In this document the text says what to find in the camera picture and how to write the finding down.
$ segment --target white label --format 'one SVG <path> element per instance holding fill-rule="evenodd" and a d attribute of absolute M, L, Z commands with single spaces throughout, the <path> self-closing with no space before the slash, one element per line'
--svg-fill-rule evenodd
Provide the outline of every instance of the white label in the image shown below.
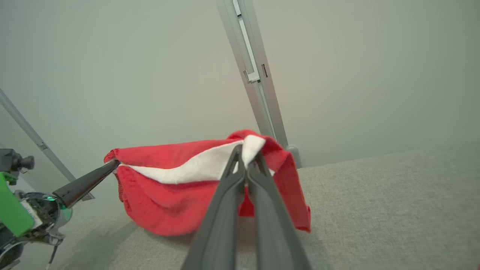
<path fill-rule="evenodd" d="M 30 216 L 32 216 L 34 220 L 33 226 L 31 227 L 31 229 L 34 229 L 43 224 L 42 220 L 36 215 L 35 210 L 33 210 L 33 208 L 30 206 L 30 204 L 26 200 L 23 200 L 21 204 L 27 210 Z"/>

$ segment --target gray fabric surface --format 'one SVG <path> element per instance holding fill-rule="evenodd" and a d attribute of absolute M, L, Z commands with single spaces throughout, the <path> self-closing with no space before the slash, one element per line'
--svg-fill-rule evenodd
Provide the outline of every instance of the gray fabric surface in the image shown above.
<path fill-rule="evenodd" d="M 417 150 L 299 170 L 314 269 L 473 269 L 480 264 L 480 144 Z M 78 205 L 51 269 L 179 269 L 191 235 L 137 227 L 120 202 Z M 240 220 L 238 269 L 255 269 L 252 219 Z M 27 245 L 18 269 L 51 247 Z"/>

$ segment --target white partition panel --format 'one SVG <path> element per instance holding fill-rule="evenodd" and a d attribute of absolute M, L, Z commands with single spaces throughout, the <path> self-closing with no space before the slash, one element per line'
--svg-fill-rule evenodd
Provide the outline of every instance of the white partition panel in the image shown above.
<path fill-rule="evenodd" d="M 480 137 L 480 1 L 245 1 L 303 166 Z"/>
<path fill-rule="evenodd" d="M 0 87 L 76 177 L 116 147 L 258 131 L 215 1 L 7 1 L 0 40 Z"/>

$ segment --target red cloth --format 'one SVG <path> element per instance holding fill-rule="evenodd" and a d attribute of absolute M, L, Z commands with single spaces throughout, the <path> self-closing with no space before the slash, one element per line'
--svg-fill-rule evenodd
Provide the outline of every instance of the red cloth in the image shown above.
<path fill-rule="evenodd" d="M 275 184 L 293 224 L 297 229 L 310 232 L 310 207 L 305 204 L 292 154 L 283 150 L 274 139 L 251 130 L 234 132 L 225 140 L 116 148 L 105 156 L 104 162 L 116 158 L 123 164 L 161 169 L 177 168 L 178 171 L 178 168 L 192 157 L 214 147 L 220 149 L 222 146 L 242 141 L 248 135 L 265 140 L 261 152 L 268 167 L 275 171 Z M 119 197 L 127 214 L 140 227 L 160 235 L 180 235 L 197 230 L 218 185 L 218 179 L 164 184 L 129 166 L 119 166 L 115 176 L 119 183 Z M 254 206 L 247 194 L 240 205 L 239 216 L 254 216 Z"/>

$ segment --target folded fabric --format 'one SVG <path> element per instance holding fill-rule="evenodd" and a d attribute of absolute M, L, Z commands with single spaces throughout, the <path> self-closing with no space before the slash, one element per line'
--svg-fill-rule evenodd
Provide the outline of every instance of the folded fabric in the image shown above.
<path fill-rule="evenodd" d="M 245 164 L 261 151 L 294 226 L 310 232 L 310 208 L 291 153 L 251 130 L 234 132 L 225 140 L 117 148 L 104 162 L 121 162 L 115 173 L 119 197 L 136 224 L 155 234 L 180 235 L 200 227 L 232 150 L 239 144 L 243 144 Z M 247 193 L 239 216 L 254 216 Z"/>

